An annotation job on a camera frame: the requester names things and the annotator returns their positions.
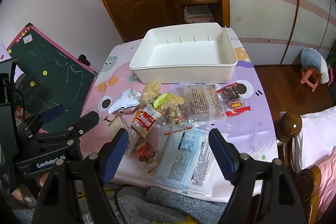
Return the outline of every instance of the gray plush fabric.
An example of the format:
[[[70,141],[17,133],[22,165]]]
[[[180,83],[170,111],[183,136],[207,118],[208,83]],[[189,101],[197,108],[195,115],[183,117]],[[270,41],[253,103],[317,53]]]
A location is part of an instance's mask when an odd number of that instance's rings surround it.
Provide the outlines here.
[[[122,218],[114,203],[114,194],[107,194],[110,204],[122,222]],[[227,203],[208,202],[176,194],[160,187],[143,190],[137,187],[123,187],[117,194],[118,204],[127,221],[124,224],[152,224],[185,222],[187,215],[192,216],[200,224],[217,223]],[[79,200],[83,220],[93,224],[85,199]],[[23,224],[32,221],[33,209],[15,209],[14,214]]]

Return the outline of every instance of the white plastic bin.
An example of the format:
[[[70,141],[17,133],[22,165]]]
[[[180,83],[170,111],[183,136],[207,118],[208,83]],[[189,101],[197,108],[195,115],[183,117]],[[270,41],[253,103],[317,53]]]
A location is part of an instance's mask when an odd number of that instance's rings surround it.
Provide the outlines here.
[[[129,67],[144,84],[227,83],[236,64],[226,28],[198,23],[149,30]]]

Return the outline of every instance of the wooden shelf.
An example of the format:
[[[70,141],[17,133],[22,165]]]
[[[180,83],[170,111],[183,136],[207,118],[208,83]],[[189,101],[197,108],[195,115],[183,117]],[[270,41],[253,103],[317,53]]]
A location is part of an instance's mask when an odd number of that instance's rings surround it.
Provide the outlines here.
[[[195,5],[204,3],[218,3],[219,0],[180,0],[184,5]]]

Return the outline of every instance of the blue face mask package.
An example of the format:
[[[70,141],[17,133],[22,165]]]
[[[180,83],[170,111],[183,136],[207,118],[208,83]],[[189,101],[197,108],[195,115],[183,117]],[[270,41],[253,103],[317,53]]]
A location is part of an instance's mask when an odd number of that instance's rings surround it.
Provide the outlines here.
[[[173,133],[154,181],[191,192],[212,196],[214,156],[208,142],[209,132],[191,128]]]

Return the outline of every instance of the blue gripper pad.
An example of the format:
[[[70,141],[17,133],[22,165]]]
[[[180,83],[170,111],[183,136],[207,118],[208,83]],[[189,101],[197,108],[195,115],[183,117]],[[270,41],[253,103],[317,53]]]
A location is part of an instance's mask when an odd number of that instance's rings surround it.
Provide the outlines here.
[[[41,118],[39,119],[40,123],[46,124],[59,116],[65,113],[65,107],[63,105],[58,105],[48,111],[45,111],[41,114]]]
[[[216,128],[209,132],[209,145],[224,178],[235,186],[238,182],[236,176],[239,169],[238,150],[233,144],[227,143]]]
[[[104,144],[99,151],[100,178],[103,184],[107,184],[107,182],[114,178],[127,145],[128,132],[126,129],[121,128],[113,140]]]

